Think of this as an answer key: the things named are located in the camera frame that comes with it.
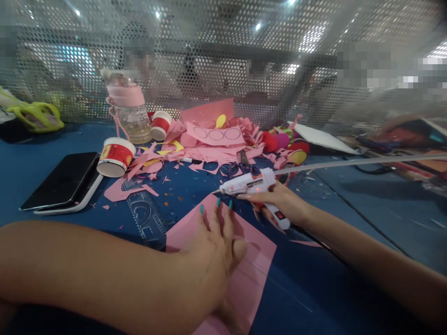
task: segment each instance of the person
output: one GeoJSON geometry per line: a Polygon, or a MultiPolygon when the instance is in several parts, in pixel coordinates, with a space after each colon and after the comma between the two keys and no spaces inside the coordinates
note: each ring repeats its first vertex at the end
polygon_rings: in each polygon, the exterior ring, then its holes
{"type": "Polygon", "coordinates": [[[215,313],[240,334],[224,295],[247,246],[233,239],[230,208],[219,222],[219,204],[207,225],[199,215],[195,238],[171,254],[62,222],[1,227],[0,333],[20,305],[41,304],[126,334],[191,334],[215,313]]]}
{"type": "Polygon", "coordinates": [[[310,205],[279,182],[271,192],[240,194],[237,198],[273,203],[292,224],[330,247],[427,326],[447,331],[446,277],[310,205]]]}
{"type": "MultiPolygon", "coordinates": [[[[306,203],[279,182],[270,192],[237,197],[275,204],[292,224],[329,246],[426,325],[447,330],[444,276],[306,203]]],[[[153,334],[190,334],[216,313],[232,334],[240,333],[240,320],[224,294],[246,245],[233,239],[231,211],[222,225],[215,214],[209,229],[201,216],[198,221],[197,237],[178,254],[61,223],[0,228],[0,300],[10,304],[10,311],[27,302],[58,306],[128,334],[148,327],[153,334]],[[149,290],[142,293],[142,286],[149,290]]]]}

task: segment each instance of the red and white cup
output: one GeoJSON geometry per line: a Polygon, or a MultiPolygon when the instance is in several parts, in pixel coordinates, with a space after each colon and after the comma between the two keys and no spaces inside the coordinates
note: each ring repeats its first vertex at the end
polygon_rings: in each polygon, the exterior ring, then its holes
{"type": "Polygon", "coordinates": [[[156,111],[154,116],[152,116],[152,128],[150,129],[152,138],[156,141],[164,141],[171,122],[172,117],[168,112],[156,111]]]}
{"type": "Polygon", "coordinates": [[[136,148],[128,140],[110,137],[104,141],[96,170],[106,177],[122,177],[135,154],[136,148]]]}

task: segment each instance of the perforated metal mesh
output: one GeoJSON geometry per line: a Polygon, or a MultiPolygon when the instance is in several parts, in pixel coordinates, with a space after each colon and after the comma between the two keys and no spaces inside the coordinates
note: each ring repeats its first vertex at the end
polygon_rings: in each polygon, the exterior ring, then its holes
{"type": "Polygon", "coordinates": [[[0,84],[24,101],[55,104],[65,121],[111,121],[103,66],[138,68],[148,111],[174,117],[229,97],[237,115],[263,127],[303,113],[307,125],[337,134],[375,129],[402,113],[445,116],[443,93],[426,87],[340,87],[336,52],[339,43],[383,42],[405,71],[413,58],[447,58],[442,2],[7,0],[3,6],[3,59],[15,57],[15,67],[0,64],[0,84]]]}

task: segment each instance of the fingernail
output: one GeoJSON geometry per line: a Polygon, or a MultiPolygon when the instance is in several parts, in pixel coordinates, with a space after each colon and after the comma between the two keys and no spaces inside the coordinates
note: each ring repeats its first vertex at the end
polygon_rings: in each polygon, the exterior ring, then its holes
{"type": "Polygon", "coordinates": [[[250,199],[250,195],[249,194],[239,194],[236,196],[236,199],[241,199],[241,200],[248,200],[250,199]]]}

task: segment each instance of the pink water bottle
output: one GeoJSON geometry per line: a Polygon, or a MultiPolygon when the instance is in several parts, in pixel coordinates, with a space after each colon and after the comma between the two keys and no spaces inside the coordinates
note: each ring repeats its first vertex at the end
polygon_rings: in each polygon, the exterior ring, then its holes
{"type": "Polygon", "coordinates": [[[149,142],[152,139],[150,120],[141,87],[127,78],[125,71],[104,68],[101,74],[108,83],[106,101],[111,105],[109,112],[117,124],[117,132],[120,127],[133,144],[149,142]]]}

